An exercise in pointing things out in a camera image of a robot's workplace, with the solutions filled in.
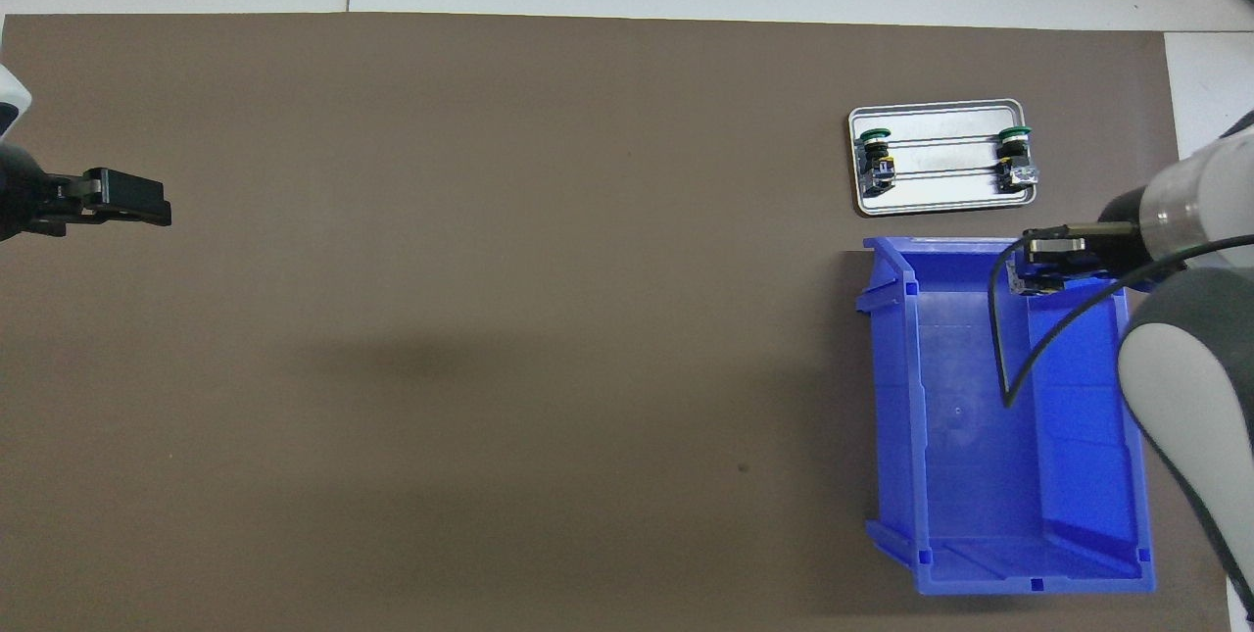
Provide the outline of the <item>silver metal tray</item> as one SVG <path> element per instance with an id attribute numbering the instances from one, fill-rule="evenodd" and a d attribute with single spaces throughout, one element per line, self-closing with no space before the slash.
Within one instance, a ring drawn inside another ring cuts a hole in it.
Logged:
<path id="1" fill-rule="evenodd" d="M 1013 194 L 997 191 L 997 135 L 1003 128 L 1017 124 L 1028 125 L 1023 107 L 1014 99 L 855 107 L 846 117 L 846 130 L 856 209 L 867 217 L 889 217 L 1033 203 L 1038 186 Z M 883 196 L 863 196 L 858 137 L 878 127 L 892 130 L 897 186 Z"/>

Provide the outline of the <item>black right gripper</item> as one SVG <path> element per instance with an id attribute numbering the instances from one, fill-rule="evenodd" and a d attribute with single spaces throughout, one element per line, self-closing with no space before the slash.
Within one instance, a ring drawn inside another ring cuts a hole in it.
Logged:
<path id="1" fill-rule="evenodd" d="M 1154 261 L 1140 229 L 1145 191 L 1116 196 L 1088 234 L 1068 226 L 1035 227 L 1022 234 L 1022 263 L 1032 267 L 1085 265 L 1099 273 L 1132 273 Z"/>

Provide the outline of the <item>green push button switch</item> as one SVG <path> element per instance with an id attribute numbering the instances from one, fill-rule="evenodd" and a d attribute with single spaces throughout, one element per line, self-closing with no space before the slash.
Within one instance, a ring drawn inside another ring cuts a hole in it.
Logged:
<path id="1" fill-rule="evenodd" d="M 999 194 L 1021 193 L 1038 186 L 1040 171 L 1031 155 L 1032 129 L 1025 124 L 1011 125 L 997 135 L 997 191 Z"/>
<path id="2" fill-rule="evenodd" d="M 897 186 L 895 159 L 890 149 L 892 130 L 872 128 L 858 137 L 861 150 L 859 182 L 863 196 L 883 196 Z"/>
<path id="3" fill-rule="evenodd" d="M 1008 266 L 1008 287 L 1021 296 L 1045 296 L 1066 288 L 1066 275 L 1057 265 L 1012 262 Z"/>

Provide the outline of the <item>blue plastic storage bin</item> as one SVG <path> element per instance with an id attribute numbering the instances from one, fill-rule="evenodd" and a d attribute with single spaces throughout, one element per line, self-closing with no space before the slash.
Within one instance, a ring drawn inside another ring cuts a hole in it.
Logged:
<path id="1" fill-rule="evenodd" d="M 872 236 L 878 514 L 867 533 L 930 596 L 1156 587 L 1141 434 L 1116 374 L 1119 291 L 999 400 L 989 282 L 1004 238 Z"/>

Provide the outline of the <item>brown table mat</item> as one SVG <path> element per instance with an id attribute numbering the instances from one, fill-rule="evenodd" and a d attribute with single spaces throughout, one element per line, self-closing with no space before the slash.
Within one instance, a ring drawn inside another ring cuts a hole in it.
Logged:
<path id="1" fill-rule="evenodd" d="M 49 171 L 171 227 L 0 245 L 0 632 L 1228 632 L 940 598 L 874 515 L 870 234 L 1096 218 L 1178 159 L 1161 33 L 9 16 Z M 867 217 L 855 107 L 1014 99 L 1026 207 Z"/>

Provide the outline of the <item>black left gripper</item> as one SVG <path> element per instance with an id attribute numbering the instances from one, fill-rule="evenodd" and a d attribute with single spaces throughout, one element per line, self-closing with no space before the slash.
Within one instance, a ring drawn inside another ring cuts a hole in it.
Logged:
<path id="1" fill-rule="evenodd" d="M 161 181 L 107 168 L 87 171 L 85 179 L 85 194 L 71 193 L 80 176 L 49 173 L 23 147 L 0 142 L 0 242 L 23 233 L 64 236 L 68 224 L 92 222 L 87 212 L 102 221 L 173 224 Z"/>

